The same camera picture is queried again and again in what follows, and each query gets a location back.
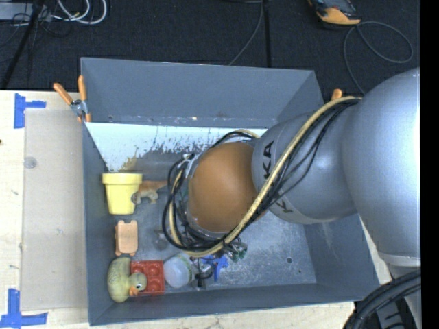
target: orange clip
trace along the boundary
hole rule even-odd
[[[64,89],[64,87],[60,83],[54,83],[54,90],[62,97],[67,105],[69,105],[74,112],[76,112],[78,122],[82,122],[82,115],[79,113],[80,109],[85,109],[84,118],[86,122],[91,122],[91,113],[88,112],[86,107],[87,93],[84,84],[84,77],[82,75],[78,78],[78,88],[80,92],[81,102],[83,102],[83,106],[80,107],[81,102],[73,101],[68,92]]]

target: duck beak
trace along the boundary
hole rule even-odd
[[[130,296],[138,296],[139,295],[139,290],[136,287],[130,287],[129,294],[130,294]]]

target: yellow cable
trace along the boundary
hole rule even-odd
[[[256,139],[260,138],[260,136],[258,134],[254,133],[254,132],[252,132],[251,130],[248,130],[248,129],[238,129],[238,130],[234,130],[234,132],[247,133],[247,134],[253,136]]]
[[[177,182],[179,181],[179,179],[181,178],[181,175],[183,174],[183,171],[179,171],[176,179],[174,180],[174,185],[172,186],[172,190],[171,190],[171,194],[174,194],[174,190],[175,187],[177,185]],[[176,227],[174,224],[174,207],[173,204],[169,204],[169,208],[168,208],[168,216],[169,216],[169,228],[171,229],[171,235],[172,235],[172,239],[179,244],[180,246],[182,246],[182,243],[180,242],[180,239],[178,238],[177,232],[176,232]]]
[[[230,234],[224,239],[225,244],[231,243],[233,240],[236,239],[236,237],[239,235],[239,233],[243,230],[247,222],[252,218],[253,214],[256,212],[257,208],[261,204],[264,197],[267,195],[267,192],[272,186],[273,181],[276,179],[279,171],[281,170],[282,166],[285,164],[285,161],[288,159],[289,155],[292,153],[294,148],[297,146],[297,144],[300,142],[301,138],[306,134],[307,130],[314,124],[314,122],[323,114],[325,113],[329,108],[332,108],[335,105],[338,105],[339,103],[354,100],[354,99],[360,99],[358,97],[354,96],[346,96],[341,97],[339,99],[331,100],[330,102],[324,104],[321,108],[319,108],[317,111],[315,111],[309,119],[305,122],[305,124],[299,129],[295,137],[289,142],[288,146],[282,153],[281,157],[279,157],[277,163],[274,165],[273,171],[268,176],[267,180],[265,181],[264,185],[262,186],[261,190],[259,191],[259,194],[256,196],[256,199],[254,199],[253,204],[248,209],[247,213],[244,215],[243,219],[239,222],[239,224],[230,232]],[[169,208],[169,220],[172,220],[172,213],[173,211],[171,208]],[[174,238],[176,238],[176,231],[173,230],[175,228],[174,222],[172,222],[172,226],[169,225],[171,228],[171,233]],[[205,257],[211,254],[214,254],[215,252],[220,251],[223,248],[223,243],[220,242],[217,245],[211,247],[210,249],[207,249],[205,251],[186,251],[184,250],[184,253],[193,256],[193,257]]]

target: blue object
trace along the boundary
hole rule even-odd
[[[25,109],[26,108],[46,108],[45,101],[30,101],[26,102],[26,97],[15,94],[15,117],[14,128],[24,128],[25,126]]]
[[[46,324],[47,314],[21,315],[20,312],[20,291],[8,289],[8,314],[1,315],[0,328],[16,328],[21,326],[36,326]]]
[[[212,255],[208,255],[202,258],[203,263],[207,263],[213,267],[213,280],[218,281],[220,277],[221,269],[228,267],[227,257],[225,255],[220,258],[214,258]]]

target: orange handle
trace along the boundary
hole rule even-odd
[[[62,97],[62,99],[66,102],[67,105],[71,105],[73,99],[64,89],[64,87],[59,83],[54,83],[54,90]]]
[[[84,76],[82,75],[78,77],[78,89],[80,91],[81,100],[82,101],[87,100],[87,92],[85,90]]]

